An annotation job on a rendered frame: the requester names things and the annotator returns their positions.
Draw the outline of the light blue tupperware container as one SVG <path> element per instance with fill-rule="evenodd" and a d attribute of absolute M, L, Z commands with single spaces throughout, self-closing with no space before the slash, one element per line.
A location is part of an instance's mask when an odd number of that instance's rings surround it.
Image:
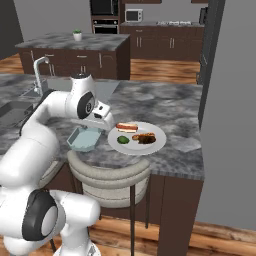
<path fill-rule="evenodd" d="M 74 151 L 89 152 L 95 149 L 102 130 L 99 128 L 77 127 L 67 139 L 67 144 Z"/>

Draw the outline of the dark brown kitchen island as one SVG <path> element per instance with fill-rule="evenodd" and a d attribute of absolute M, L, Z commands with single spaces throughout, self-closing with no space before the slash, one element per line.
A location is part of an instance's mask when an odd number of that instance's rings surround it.
<path fill-rule="evenodd" d="M 33 63 L 41 75 L 69 77 L 90 73 L 94 79 L 130 79 L 130 37 L 125 34 L 83 34 L 75 41 L 70 33 L 48 33 L 16 45 L 25 74 L 33 74 Z"/>

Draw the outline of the dark tall fridge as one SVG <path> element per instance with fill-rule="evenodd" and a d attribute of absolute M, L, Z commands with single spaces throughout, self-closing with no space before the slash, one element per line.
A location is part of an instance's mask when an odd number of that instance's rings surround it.
<path fill-rule="evenodd" d="M 208 1 L 208 11 L 204 26 L 203 45 L 200 55 L 200 72 L 198 79 L 198 83 L 202 85 L 202 95 L 198 112 L 199 127 L 202 127 L 225 2 L 226 0 Z"/>

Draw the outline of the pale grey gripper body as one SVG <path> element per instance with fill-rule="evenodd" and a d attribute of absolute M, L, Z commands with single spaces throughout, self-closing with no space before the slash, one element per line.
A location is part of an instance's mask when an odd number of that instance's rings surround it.
<path fill-rule="evenodd" d="M 90 127 L 99 128 L 110 131 L 115 126 L 114 117 L 111 113 L 99 118 L 98 114 L 90 114 L 87 118 L 78 121 L 79 124 Z"/>

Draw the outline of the grey steel sink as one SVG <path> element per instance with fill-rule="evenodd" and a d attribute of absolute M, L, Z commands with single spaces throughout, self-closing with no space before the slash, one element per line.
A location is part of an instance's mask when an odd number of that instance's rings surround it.
<path fill-rule="evenodd" d="M 31 88 L 16 100 L 11 100 L 0 107 L 0 127 L 14 127 L 28 117 L 34 110 L 31 99 L 39 101 L 42 97 L 37 89 Z"/>

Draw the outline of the dark brown wall cupboards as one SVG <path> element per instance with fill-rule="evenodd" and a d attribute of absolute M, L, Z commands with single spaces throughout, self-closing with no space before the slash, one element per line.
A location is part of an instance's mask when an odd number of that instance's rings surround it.
<path fill-rule="evenodd" d="M 121 0 L 123 4 L 161 4 L 162 0 Z"/>

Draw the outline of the dark brown cupboard run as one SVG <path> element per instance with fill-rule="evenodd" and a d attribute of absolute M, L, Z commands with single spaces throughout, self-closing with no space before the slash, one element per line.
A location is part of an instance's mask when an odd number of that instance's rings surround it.
<path fill-rule="evenodd" d="M 204 27 L 122 23 L 120 33 L 130 35 L 132 59 L 198 61 Z"/>

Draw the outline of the hot dog in bun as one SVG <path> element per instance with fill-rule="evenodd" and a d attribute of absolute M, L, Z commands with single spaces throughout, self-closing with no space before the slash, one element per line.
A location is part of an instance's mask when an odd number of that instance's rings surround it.
<path fill-rule="evenodd" d="M 117 123 L 116 128 L 121 132 L 136 132 L 138 130 L 137 124 L 131 123 Z"/>

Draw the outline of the beige upholstered bar stool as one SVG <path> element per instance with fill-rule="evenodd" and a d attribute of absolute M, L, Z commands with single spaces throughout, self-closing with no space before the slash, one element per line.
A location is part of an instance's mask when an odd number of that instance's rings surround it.
<path fill-rule="evenodd" d="M 149 222 L 150 163 L 146 159 L 118 169 L 100 168 L 82 162 L 77 153 L 67 153 L 73 176 L 82 183 L 82 193 L 96 199 L 103 208 L 130 209 L 130 251 L 135 256 L 135 206 L 146 197 Z"/>
<path fill-rule="evenodd" d="M 38 186 L 44 188 L 57 175 L 64 162 L 55 160 L 41 177 Z"/>

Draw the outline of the brown grilled meat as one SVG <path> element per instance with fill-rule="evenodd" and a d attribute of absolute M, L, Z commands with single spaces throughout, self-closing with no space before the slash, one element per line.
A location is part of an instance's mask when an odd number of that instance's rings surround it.
<path fill-rule="evenodd" d="M 139 144 L 152 144 L 156 141 L 154 133 L 135 134 L 132 139 Z"/>

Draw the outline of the silver hob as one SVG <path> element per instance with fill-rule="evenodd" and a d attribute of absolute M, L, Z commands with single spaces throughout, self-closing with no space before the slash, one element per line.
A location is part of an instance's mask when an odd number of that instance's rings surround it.
<path fill-rule="evenodd" d="M 189 26 L 192 25 L 191 21 L 158 21 L 157 25 L 160 26 Z"/>

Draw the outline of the black built-in oven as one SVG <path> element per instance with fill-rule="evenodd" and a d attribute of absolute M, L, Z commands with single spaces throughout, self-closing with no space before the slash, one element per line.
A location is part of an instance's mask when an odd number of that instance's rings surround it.
<path fill-rule="evenodd" d="M 90 0 L 94 34 L 117 34 L 119 0 Z"/>

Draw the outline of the silver tap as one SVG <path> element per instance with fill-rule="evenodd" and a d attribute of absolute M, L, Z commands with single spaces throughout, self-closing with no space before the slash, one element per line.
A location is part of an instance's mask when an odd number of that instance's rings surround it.
<path fill-rule="evenodd" d="M 40 78 L 40 71 L 39 71 L 39 65 L 42 63 L 49 63 L 48 57 L 41 57 L 34 61 L 33 67 L 34 67 L 34 73 L 36 77 L 35 87 L 34 91 L 38 93 L 40 96 L 42 96 L 47 90 L 48 90 L 48 83 L 46 79 Z"/>

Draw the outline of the large white plate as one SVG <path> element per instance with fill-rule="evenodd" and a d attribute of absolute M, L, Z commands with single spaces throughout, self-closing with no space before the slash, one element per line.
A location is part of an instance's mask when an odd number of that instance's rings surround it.
<path fill-rule="evenodd" d="M 153 132 L 156 141 L 151 144 L 140 144 L 132 139 L 133 133 L 120 132 L 117 128 L 113 128 L 108 134 L 108 143 L 116 151 L 126 155 L 149 155 L 159 151 L 166 144 L 167 137 L 164 131 L 156 125 L 139 121 L 130 121 L 130 124 L 136 124 L 138 126 L 137 134 Z M 120 136 L 127 137 L 129 143 L 120 144 L 117 141 L 117 138 Z"/>

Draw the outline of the white microwave oven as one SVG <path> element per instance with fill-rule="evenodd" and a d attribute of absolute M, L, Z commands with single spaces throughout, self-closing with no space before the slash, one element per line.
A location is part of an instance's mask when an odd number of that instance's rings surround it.
<path fill-rule="evenodd" d="M 126 9 L 125 21 L 126 22 L 141 22 L 143 19 L 142 9 Z"/>

